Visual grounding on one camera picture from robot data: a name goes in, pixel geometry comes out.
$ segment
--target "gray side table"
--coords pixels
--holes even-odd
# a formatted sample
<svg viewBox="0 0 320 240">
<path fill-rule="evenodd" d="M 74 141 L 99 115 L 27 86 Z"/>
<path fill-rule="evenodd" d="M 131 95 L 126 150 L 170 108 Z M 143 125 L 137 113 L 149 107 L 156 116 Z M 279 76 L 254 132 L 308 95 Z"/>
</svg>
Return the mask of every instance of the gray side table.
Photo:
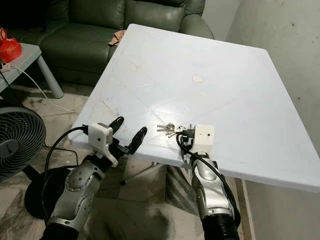
<svg viewBox="0 0 320 240">
<path fill-rule="evenodd" d="M 40 47 L 37 45 L 26 43 L 21 43 L 21 46 L 22 55 L 12 60 L 10 64 L 25 71 L 34 61 L 36 61 L 54 97 L 57 99 L 62 98 L 64 92 L 62 91 L 54 75 L 48 68 L 45 60 L 41 56 L 42 52 L 40 50 Z M 18 69 L 12 68 L 11 71 L 3 72 L 3 75 L 8 83 L 11 84 L 21 73 L 22 72 Z M 0 92 L 3 91 L 6 87 L 7 84 L 0 75 Z"/>
</svg>

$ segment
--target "fan base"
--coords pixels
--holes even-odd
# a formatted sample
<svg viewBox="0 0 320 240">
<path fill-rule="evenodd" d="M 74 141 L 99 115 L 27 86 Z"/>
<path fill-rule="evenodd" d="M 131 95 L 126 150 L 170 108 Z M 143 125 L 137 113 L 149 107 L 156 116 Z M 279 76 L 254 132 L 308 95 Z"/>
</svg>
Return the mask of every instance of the fan base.
<svg viewBox="0 0 320 240">
<path fill-rule="evenodd" d="M 47 171 L 47 184 L 43 192 L 43 202 L 48 216 L 55 209 L 56 203 L 65 189 L 65 180 L 70 170 L 64 167 Z M 24 206 L 33 217 L 44 219 L 41 193 L 45 183 L 45 173 L 41 173 L 28 186 L 24 196 Z"/>
</svg>

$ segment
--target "sofa armrest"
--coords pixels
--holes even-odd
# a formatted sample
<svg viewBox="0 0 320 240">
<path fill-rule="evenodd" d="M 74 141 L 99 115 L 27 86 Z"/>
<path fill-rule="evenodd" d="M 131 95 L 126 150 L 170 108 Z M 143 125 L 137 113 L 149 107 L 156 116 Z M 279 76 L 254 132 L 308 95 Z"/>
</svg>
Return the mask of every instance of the sofa armrest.
<svg viewBox="0 0 320 240">
<path fill-rule="evenodd" d="M 182 34 L 214 39 L 214 35 L 205 20 L 203 20 L 203 18 L 198 14 L 185 16 L 181 22 L 179 32 Z"/>
</svg>

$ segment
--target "electric fan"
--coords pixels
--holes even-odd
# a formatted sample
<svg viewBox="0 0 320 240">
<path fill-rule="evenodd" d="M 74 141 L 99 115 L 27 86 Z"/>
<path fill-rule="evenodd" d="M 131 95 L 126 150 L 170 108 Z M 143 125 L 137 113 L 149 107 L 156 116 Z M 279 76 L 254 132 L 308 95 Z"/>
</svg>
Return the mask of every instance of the electric fan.
<svg viewBox="0 0 320 240">
<path fill-rule="evenodd" d="M 45 183 L 44 173 L 40 174 L 30 166 L 45 138 L 46 127 L 37 113 L 0 100 L 0 182 L 23 171 L 32 181 L 26 190 L 24 205 L 39 219 L 44 218 L 42 200 L 50 213 L 64 190 L 64 180 L 69 173 L 66 168 L 49 169 L 50 181 Z"/>
</svg>

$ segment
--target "tiled floor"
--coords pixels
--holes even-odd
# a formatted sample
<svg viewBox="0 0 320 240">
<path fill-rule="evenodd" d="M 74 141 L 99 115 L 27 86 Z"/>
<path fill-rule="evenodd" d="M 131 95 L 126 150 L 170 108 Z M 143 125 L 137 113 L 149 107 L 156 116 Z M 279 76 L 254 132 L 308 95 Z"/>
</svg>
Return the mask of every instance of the tiled floor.
<svg viewBox="0 0 320 240">
<path fill-rule="evenodd" d="M 53 102 L 78 112 L 93 89 L 74 84 L 62 86 L 64 97 L 53 99 Z M 27 96 L 23 104 L 42 117 L 47 131 L 47 145 L 52 145 L 70 129 L 78 116 L 65 114 L 63 109 L 52 106 L 35 88 L 14 88 Z M 67 139 L 62 141 L 61 146 L 71 148 Z M 90 153 L 82 149 L 77 149 L 77 152 L 80 160 Z M 44 170 L 47 153 L 42 149 L 31 164 L 39 172 Z M 72 152 L 56 151 L 52 155 L 50 168 L 73 165 L 75 162 Z M 80 240 L 204 239 L 195 196 L 178 168 L 163 166 L 125 186 L 120 185 L 122 179 L 151 164 L 131 156 L 107 173 L 79 235 Z M 236 194 L 234 179 L 227 180 Z M 33 218 L 24 208 L 24 194 L 30 182 L 21 172 L 0 183 L 0 240 L 34 240 L 41 237 L 45 228 L 43 220 Z M 242 228 L 238 230 L 240 239 L 244 239 Z"/>
</svg>

